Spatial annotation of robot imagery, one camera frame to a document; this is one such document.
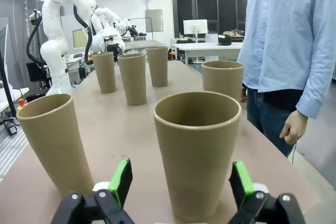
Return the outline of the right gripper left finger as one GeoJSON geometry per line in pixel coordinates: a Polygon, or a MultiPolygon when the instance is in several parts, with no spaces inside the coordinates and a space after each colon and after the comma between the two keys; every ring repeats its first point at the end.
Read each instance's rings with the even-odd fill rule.
{"type": "Polygon", "coordinates": [[[106,189],[90,195],[71,191],[59,204],[51,223],[134,223],[124,210],[132,180],[131,161],[123,159],[106,189]]]}

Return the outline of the person's left hand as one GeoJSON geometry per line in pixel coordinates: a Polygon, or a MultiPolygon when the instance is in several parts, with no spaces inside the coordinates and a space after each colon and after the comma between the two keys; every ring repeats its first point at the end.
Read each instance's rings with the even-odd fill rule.
{"type": "Polygon", "coordinates": [[[308,118],[298,110],[293,111],[285,121],[284,127],[279,135],[288,145],[295,145],[305,134],[308,118]]]}

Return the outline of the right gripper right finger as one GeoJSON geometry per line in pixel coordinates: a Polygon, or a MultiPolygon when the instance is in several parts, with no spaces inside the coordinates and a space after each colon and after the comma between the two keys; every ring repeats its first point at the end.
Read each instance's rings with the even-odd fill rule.
{"type": "Polygon", "coordinates": [[[305,223],[296,197],[273,197],[266,185],[252,182],[242,161],[233,162],[229,178],[237,212],[229,223],[305,223]]]}

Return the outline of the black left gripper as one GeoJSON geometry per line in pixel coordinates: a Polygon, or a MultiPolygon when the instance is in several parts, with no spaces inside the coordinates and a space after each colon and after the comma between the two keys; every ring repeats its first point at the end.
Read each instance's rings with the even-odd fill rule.
{"type": "Polygon", "coordinates": [[[106,51],[118,51],[118,42],[114,38],[106,39],[106,51]]]}

